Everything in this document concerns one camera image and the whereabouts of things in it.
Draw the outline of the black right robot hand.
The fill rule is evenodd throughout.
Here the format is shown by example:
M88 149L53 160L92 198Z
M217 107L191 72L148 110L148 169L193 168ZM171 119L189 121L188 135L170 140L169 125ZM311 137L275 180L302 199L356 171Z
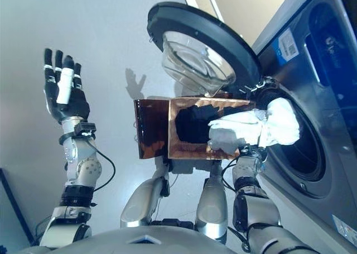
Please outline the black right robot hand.
M240 156L250 156L258 158L260 162L265 162L267 158L267 149L256 145L245 144L239 147Z

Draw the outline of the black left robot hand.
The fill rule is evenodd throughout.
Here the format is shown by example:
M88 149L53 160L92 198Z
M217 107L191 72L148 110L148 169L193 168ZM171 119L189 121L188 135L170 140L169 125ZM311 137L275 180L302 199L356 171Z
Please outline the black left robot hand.
M90 107L83 91L81 64L72 56L55 54L46 48L44 51L44 94L49 114L58 122L69 117L88 119Z

